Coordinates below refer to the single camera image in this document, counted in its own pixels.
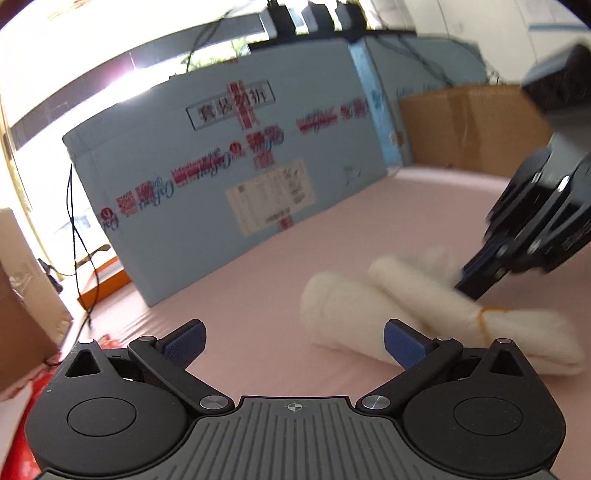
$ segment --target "white paper notice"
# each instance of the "white paper notice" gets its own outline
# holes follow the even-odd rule
[[[230,207],[244,236],[250,236],[316,201],[303,160],[226,190]]]

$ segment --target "black wire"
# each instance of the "black wire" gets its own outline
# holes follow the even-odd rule
[[[499,71],[493,67],[493,65],[491,65],[488,61],[486,61],[486,59],[484,59],[482,57],[482,55],[480,55],[478,52],[476,52],[473,48],[471,48],[471,46],[467,43],[465,43],[464,41],[460,40],[459,38],[454,38],[450,35],[447,36],[447,39],[454,42],[456,45],[461,46],[463,49],[467,50],[468,52],[470,52],[470,54],[476,59],[478,60],[478,62],[483,65],[486,69],[491,70],[490,75],[488,76],[488,81],[491,81],[491,78],[493,78],[494,76],[496,76],[496,82],[497,84],[499,83],[499,79],[501,78],[501,74],[499,73]]]
[[[404,45],[406,49],[413,55],[413,57],[415,57],[415,59],[417,59],[417,61],[425,67],[425,70],[427,70],[429,73],[431,73],[431,75],[436,77],[436,75],[433,73],[436,68],[438,70],[437,73],[439,74],[439,78],[441,79],[441,81],[445,83],[448,87],[454,86],[454,83],[452,82],[451,78],[447,76],[447,73],[445,73],[445,70],[443,70],[443,67],[441,65],[439,65],[435,61],[427,60],[425,57],[423,57],[423,55],[421,55],[416,48],[414,48],[409,42],[407,42],[406,38],[404,38],[402,35],[398,34],[397,37],[398,41],[402,45]]]
[[[68,218],[70,219],[70,224],[72,226],[72,250],[74,253],[74,276],[76,277],[76,291],[78,293],[78,298],[80,298],[82,296],[82,294],[80,292],[80,284],[78,281],[78,270],[76,268],[76,237],[78,237],[78,240],[82,244],[82,247],[84,248],[84,250],[86,252],[86,255],[88,255],[90,258],[90,263],[92,265],[92,268],[93,268],[93,271],[95,274],[95,279],[96,279],[95,298],[94,298],[92,305],[90,307],[86,307],[86,305],[85,305],[86,315],[85,315],[84,319],[82,320],[82,324],[80,325],[78,333],[74,339],[74,342],[76,342],[78,340],[78,338],[80,338],[80,334],[82,333],[82,330],[83,330],[84,326],[86,325],[86,323],[88,323],[89,327],[92,327],[91,315],[92,315],[92,312],[95,309],[95,306],[99,300],[100,281],[99,281],[99,273],[98,273],[98,270],[96,269],[95,263],[92,260],[92,257],[90,256],[90,253],[89,253],[88,249],[86,248],[86,244],[84,243],[84,240],[82,240],[82,236],[80,235],[80,232],[76,228],[76,224],[74,222],[74,188],[73,188],[73,184],[72,184],[72,175],[73,175],[73,166],[70,166],[70,174],[68,176],[68,185],[66,187],[66,210],[68,212]]]
[[[393,45],[393,44],[385,41],[380,36],[376,36],[375,39],[384,48],[395,51],[396,53],[399,53],[400,55],[403,55],[407,58],[410,58],[410,59],[413,59],[413,60],[419,62],[421,65],[423,65],[425,70],[427,70],[431,74],[431,76],[433,78],[435,78],[436,80],[439,80],[439,81],[445,83],[448,87],[454,86],[454,83],[447,76],[447,74],[445,74],[441,65],[439,65],[436,62],[428,61],[427,59],[425,59],[417,50],[414,49],[414,47],[412,47],[408,42],[406,42],[405,40],[402,39],[402,35],[398,35],[398,39],[400,40],[400,43],[402,43],[406,47],[406,50],[399,48],[396,45]],[[439,72],[435,71],[433,66],[437,66],[440,69],[440,71]]]
[[[248,7],[248,5],[250,5],[254,1],[255,0],[248,0],[241,7],[232,7],[230,10],[226,11],[226,13],[224,13],[220,18],[218,18],[215,22],[211,22],[211,23],[208,23],[207,25],[205,25],[205,27],[197,34],[197,37],[195,37],[195,41],[193,42],[193,46],[191,47],[191,52],[189,52],[189,56],[187,58],[187,70],[185,71],[185,73],[189,73],[189,67],[191,66],[191,59],[193,58],[193,54],[197,50],[199,50],[200,48],[203,48],[205,45],[207,45],[209,43],[209,41],[213,38],[213,36],[217,33],[220,26],[222,25],[222,21],[225,20],[228,17],[228,15],[237,13],[240,10],[245,9],[246,7]],[[210,30],[211,30],[211,33],[207,36],[207,38],[205,40],[201,41],[201,39],[203,37],[205,37],[207,32]]]

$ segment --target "blue gripper pad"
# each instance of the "blue gripper pad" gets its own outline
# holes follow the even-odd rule
[[[415,332],[420,335],[418,338],[417,335],[409,333],[407,329],[410,330],[410,327],[402,324],[399,320],[391,320],[384,327],[384,346],[404,369],[411,368],[425,358],[430,351],[430,340]]]
[[[205,350],[206,339],[205,325],[199,320],[191,320],[160,341],[161,352],[185,369]]]

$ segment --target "rolled towel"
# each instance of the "rolled towel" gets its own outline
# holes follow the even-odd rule
[[[418,257],[403,260],[444,285],[453,286],[462,278],[462,264],[447,248],[431,248]]]
[[[398,365],[384,346],[384,326],[397,318],[425,335],[425,328],[383,291],[366,281],[318,273],[301,297],[301,320],[314,343],[362,353]]]
[[[575,375],[584,370],[577,333],[557,312],[483,308],[395,256],[375,260],[368,276],[436,335],[451,336],[476,348],[488,347],[495,338],[511,338],[539,374]]]

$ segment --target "crosshair mark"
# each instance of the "crosshair mark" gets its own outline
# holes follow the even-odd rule
[[[305,408],[305,406],[298,402],[292,402],[289,405],[286,405],[285,407],[293,412],[300,411],[302,408]]]

